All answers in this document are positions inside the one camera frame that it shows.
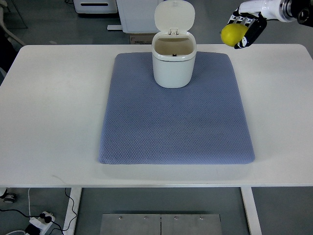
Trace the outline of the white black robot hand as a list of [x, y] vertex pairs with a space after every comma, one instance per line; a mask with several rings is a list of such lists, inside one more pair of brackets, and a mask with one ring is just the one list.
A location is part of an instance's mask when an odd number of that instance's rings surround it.
[[251, 0], [240, 4], [232, 13], [228, 24], [243, 24], [248, 28], [242, 39], [235, 43], [235, 49], [252, 45], [267, 27], [267, 21], [284, 22], [283, 0]]

